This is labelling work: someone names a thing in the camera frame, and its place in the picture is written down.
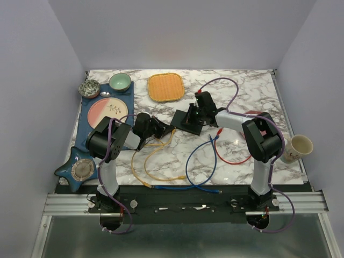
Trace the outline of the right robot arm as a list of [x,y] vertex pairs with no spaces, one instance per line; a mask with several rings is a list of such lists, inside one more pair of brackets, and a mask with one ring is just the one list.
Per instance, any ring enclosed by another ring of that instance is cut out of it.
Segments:
[[266,112],[254,115],[217,108],[207,91],[195,93],[195,98],[196,102],[189,105],[187,112],[181,113],[178,128],[195,135],[199,135],[205,125],[242,133],[254,159],[250,184],[254,193],[247,197],[247,204],[252,210],[262,209],[267,204],[265,194],[271,190],[274,163],[285,147],[281,130]]

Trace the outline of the dark network switch box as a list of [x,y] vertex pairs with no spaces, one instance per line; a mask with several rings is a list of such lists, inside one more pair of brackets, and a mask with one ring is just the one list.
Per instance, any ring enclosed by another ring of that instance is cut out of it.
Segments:
[[193,121],[190,118],[189,113],[181,110],[175,111],[170,125],[178,130],[194,135],[200,135],[203,128],[202,125],[198,124],[196,121]]

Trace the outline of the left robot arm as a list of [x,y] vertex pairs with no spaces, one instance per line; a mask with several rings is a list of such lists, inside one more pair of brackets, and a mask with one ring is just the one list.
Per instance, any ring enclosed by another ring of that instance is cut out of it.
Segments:
[[116,176],[116,158],[123,147],[140,151],[154,137],[161,139],[175,128],[155,116],[139,113],[131,126],[116,118],[104,117],[86,140],[86,148],[93,158],[99,159],[97,190],[104,195],[101,207],[107,212],[114,212],[119,207],[115,194],[119,190]]

